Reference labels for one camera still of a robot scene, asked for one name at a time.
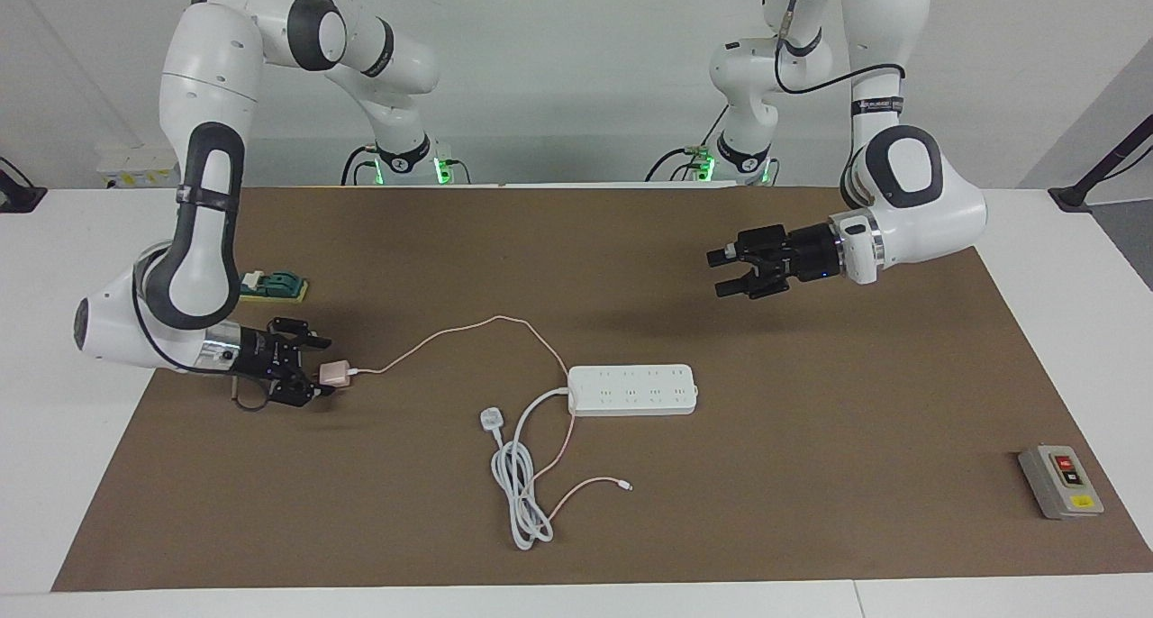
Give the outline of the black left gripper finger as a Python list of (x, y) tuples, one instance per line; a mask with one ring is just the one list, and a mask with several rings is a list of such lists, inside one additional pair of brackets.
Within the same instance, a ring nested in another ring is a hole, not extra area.
[(743, 277), (733, 280), (716, 282), (716, 296), (726, 297), (745, 295), (749, 299), (773, 296), (786, 291), (786, 277), (775, 272), (758, 273), (756, 269), (751, 269)]
[(708, 251), (707, 261), (709, 267), (718, 267), (737, 261), (764, 265), (782, 261), (781, 256), (785, 248), (786, 229), (783, 225), (766, 225), (766, 227), (758, 229), (738, 232), (737, 239), (732, 243)]

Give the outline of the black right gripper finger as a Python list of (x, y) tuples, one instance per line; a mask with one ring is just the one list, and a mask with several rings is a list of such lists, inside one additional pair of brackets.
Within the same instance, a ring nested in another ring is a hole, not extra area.
[(314, 333), (309, 323), (301, 319), (276, 317), (270, 321), (270, 331), (277, 336), (277, 341), (292, 348), (327, 349), (332, 346), (332, 339)]
[(272, 380), (270, 401), (300, 408), (318, 395), (332, 395), (334, 392), (334, 386), (310, 380), (307, 376), (293, 375), (288, 378)]

